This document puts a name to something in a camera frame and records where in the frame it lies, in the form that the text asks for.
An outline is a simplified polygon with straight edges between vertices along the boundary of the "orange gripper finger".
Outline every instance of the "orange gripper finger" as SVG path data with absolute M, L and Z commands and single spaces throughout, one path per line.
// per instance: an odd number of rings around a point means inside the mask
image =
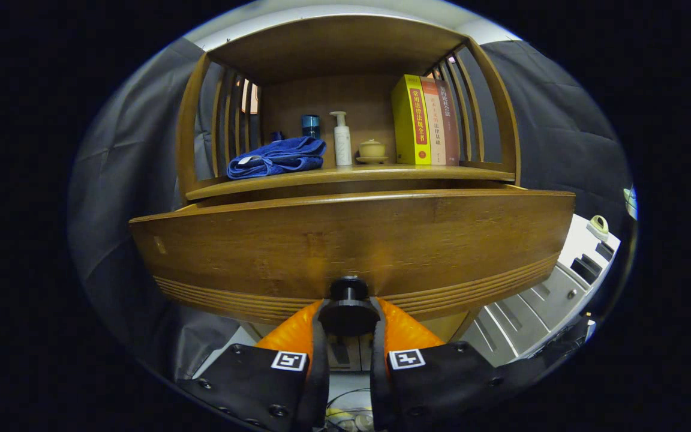
M 266 350 L 307 353 L 308 358 L 313 358 L 313 327 L 311 323 L 321 304 L 321 300 L 315 301 L 295 312 L 292 317 L 287 318 L 271 333 L 266 334 L 255 346 Z
M 381 298 L 377 299 L 383 314 L 386 315 L 386 341 L 384 341 L 386 356 L 389 351 L 422 349 L 444 345 L 444 341 L 409 316 L 401 307 L 395 306 Z

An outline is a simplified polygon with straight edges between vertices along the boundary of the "folded towel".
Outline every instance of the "folded towel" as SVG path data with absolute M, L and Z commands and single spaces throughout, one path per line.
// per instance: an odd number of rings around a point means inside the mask
M 326 150 L 327 143 L 315 137 L 275 140 L 232 159 L 227 174 L 236 179 L 318 169 Z

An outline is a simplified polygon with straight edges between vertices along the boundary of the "saucer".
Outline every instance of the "saucer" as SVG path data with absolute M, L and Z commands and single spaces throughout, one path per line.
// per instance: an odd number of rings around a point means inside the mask
M 364 162 L 365 164 L 379 164 L 380 162 L 385 162 L 389 159 L 388 156 L 372 156 L 371 158 L 356 158 L 359 162 Z

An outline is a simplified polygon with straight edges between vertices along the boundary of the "pump dispenser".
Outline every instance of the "pump dispenser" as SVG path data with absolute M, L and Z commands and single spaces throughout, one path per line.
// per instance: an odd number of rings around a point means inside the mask
M 351 165 L 351 131 L 346 126 L 346 112 L 334 110 L 329 114 L 338 118 L 338 125 L 335 126 L 335 164 Z

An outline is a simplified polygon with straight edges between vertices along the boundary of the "blue bottle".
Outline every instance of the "blue bottle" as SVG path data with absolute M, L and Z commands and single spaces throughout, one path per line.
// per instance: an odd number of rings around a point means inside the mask
M 306 114 L 301 117 L 302 120 L 302 136 L 315 137 L 321 139 L 319 133 L 319 116 L 313 114 Z

